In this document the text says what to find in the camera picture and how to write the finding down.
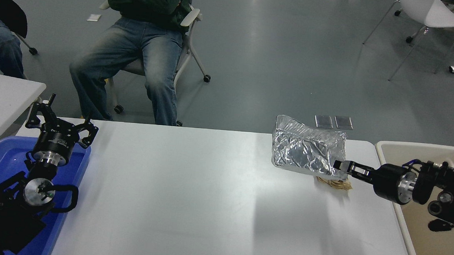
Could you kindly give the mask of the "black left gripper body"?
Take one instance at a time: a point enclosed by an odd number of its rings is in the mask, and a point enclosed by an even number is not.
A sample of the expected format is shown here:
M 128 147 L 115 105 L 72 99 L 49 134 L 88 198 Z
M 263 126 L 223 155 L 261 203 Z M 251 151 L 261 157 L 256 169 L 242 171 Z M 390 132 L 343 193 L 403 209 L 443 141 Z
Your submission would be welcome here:
M 77 133 L 41 131 L 31 154 L 49 151 L 61 155 L 61 157 L 69 158 L 72 156 L 73 148 L 79 139 L 80 136 Z

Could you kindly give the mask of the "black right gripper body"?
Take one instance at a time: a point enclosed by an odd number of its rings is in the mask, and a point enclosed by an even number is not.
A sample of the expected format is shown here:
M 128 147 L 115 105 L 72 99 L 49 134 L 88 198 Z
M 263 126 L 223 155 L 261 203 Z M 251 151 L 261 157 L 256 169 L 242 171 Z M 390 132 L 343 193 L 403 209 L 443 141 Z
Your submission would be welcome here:
M 400 204 L 398 187 L 402 176 L 404 176 L 403 167 L 393 164 L 382 164 L 373 176 L 375 194 L 385 200 Z

